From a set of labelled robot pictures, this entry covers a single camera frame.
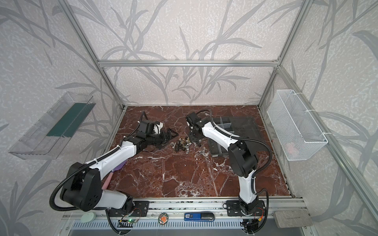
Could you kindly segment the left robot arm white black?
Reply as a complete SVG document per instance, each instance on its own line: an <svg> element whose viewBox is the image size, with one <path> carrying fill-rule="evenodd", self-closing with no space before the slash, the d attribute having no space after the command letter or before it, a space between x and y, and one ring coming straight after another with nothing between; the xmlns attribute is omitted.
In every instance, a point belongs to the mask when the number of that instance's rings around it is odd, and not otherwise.
<svg viewBox="0 0 378 236"><path fill-rule="evenodd" d="M124 137L121 144L106 154L87 163L76 162L70 166L67 177L53 190L49 205L55 211L81 210L84 212L103 208L126 210L132 197L118 191L102 188L102 180L116 167L136 156L148 146L163 148L178 136L170 128L163 131L163 123L140 121L135 132Z"/></svg>

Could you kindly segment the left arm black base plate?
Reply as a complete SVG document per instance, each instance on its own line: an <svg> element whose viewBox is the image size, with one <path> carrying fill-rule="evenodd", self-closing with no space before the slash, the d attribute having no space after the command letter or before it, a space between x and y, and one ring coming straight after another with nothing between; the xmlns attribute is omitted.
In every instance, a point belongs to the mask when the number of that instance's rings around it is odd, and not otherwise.
<svg viewBox="0 0 378 236"><path fill-rule="evenodd" d="M134 201L133 206L127 205L125 209L111 208L108 213L110 217L146 217L149 209L149 201Z"/></svg>

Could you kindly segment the white round disc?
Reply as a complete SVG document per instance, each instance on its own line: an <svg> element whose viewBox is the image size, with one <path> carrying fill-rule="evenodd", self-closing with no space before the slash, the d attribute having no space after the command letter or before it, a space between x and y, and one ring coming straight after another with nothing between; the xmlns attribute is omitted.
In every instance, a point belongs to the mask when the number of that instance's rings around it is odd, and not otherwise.
<svg viewBox="0 0 378 236"><path fill-rule="evenodd" d="M93 212L87 212L85 214L83 214L80 218L80 222L81 223L89 223L89 222L92 222L94 221L96 218L96 214L93 213Z"/></svg>

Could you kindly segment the blue black usb device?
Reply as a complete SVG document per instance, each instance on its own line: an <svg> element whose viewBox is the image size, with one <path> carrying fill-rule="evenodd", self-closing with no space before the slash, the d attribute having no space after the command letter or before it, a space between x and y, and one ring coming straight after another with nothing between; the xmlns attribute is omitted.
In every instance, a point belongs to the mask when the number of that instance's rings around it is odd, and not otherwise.
<svg viewBox="0 0 378 236"><path fill-rule="evenodd" d="M191 222L213 222L215 215L212 212L187 212L184 214L184 220Z"/></svg>

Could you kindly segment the grey compartment organizer box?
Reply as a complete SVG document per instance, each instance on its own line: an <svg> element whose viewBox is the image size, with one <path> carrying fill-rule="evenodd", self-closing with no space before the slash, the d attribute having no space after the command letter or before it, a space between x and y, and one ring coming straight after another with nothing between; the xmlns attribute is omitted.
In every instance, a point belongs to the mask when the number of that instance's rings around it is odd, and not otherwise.
<svg viewBox="0 0 378 236"><path fill-rule="evenodd" d="M202 134L222 147L224 151L219 151L218 153L223 153L224 156L229 155L228 148L230 145L237 142L237 140L233 138L233 134L219 127L212 117L209 117L209 121L202 127Z"/></svg>

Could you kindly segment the grey rectangular pad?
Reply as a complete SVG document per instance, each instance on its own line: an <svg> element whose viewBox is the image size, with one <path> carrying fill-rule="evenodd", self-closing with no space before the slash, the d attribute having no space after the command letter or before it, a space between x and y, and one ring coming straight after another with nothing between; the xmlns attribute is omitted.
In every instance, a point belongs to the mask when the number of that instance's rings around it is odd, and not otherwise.
<svg viewBox="0 0 378 236"><path fill-rule="evenodd" d="M313 221L306 209L276 211L273 217L278 228L313 226Z"/></svg>

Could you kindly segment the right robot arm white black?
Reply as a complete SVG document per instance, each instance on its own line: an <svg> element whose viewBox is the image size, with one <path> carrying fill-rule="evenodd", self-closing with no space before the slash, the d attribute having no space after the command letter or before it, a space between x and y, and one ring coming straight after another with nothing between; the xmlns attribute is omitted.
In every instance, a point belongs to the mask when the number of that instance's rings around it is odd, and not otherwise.
<svg viewBox="0 0 378 236"><path fill-rule="evenodd" d="M256 175L267 168L273 159L271 148L264 142L251 138L244 138L234 135L214 122L213 117L201 118L197 113L192 112L186 116L187 125L190 129L190 138L195 141L202 138L209 138L228 151L232 171L239 179L239 203L245 215L250 215L251 211L258 204L258 196L263 191L268 194L264 188L260 192L256 190ZM269 153L268 160L262 167L258 167L257 148L253 143L261 145Z"/></svg>

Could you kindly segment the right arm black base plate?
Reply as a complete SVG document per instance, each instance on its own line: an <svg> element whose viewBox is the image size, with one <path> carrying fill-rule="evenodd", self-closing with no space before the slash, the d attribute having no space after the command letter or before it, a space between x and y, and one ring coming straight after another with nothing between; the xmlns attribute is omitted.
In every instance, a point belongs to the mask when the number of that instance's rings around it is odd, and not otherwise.
<svg viewBox="0 0 378 236"><path fill-rule="evenodd" d="M248 214L243 213L238 200L228 200L226 203L223 203L222 207L226 209L227 216L253 216L260 218L266 216L266 206L263 200L258 200L251 213Z"/></svg>

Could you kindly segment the round orange button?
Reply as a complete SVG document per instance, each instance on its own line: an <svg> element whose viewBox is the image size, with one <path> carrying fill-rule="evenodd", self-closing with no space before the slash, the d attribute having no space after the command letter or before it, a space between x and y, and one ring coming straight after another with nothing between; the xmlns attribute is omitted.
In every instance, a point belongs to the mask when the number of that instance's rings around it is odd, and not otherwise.
<svg viewBox="0 0 378 236"><path fill-rule="evenodd" d="M165 225L169 220L169 216L167 213L163 212L158 216L158 222L160 225Z"/></svg>

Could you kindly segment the pink object in basket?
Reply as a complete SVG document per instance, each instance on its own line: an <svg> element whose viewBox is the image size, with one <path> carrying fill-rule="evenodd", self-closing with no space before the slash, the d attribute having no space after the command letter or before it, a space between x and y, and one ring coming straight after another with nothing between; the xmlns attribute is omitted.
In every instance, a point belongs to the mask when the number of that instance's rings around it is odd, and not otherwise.
<svg viewBox="0 0 378 236"><path fill-rule="evenodd" d="M297 156L299 154L299 150L295 147L294 143L286 143L285 148L291 156Z"/></svg>

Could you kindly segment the clear plastic wall bin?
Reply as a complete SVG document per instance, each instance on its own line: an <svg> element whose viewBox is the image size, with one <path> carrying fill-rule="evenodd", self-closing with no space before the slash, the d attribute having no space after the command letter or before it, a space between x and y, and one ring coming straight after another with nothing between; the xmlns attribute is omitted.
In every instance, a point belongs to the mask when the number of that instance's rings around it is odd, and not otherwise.
<svg viewBox="0 0 378 236"><path fill-rule="evenodd" d="M92 95L66 92L9 153L23 160L56 159L94 106Z"/></svg>

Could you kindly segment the pile of screws and nuts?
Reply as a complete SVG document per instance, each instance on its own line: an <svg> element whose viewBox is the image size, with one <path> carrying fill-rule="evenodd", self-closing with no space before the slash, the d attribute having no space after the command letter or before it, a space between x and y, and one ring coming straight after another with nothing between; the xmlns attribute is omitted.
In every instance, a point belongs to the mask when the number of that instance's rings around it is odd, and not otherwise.
<svg viewBox="0 0 378 236"><path fill-rule="evenodd" d="M195 156L207 156L208 152L204 145L193 143L189 137L180 137L172 147L175 152L183 151L186 155L194 154Z"/></svg>

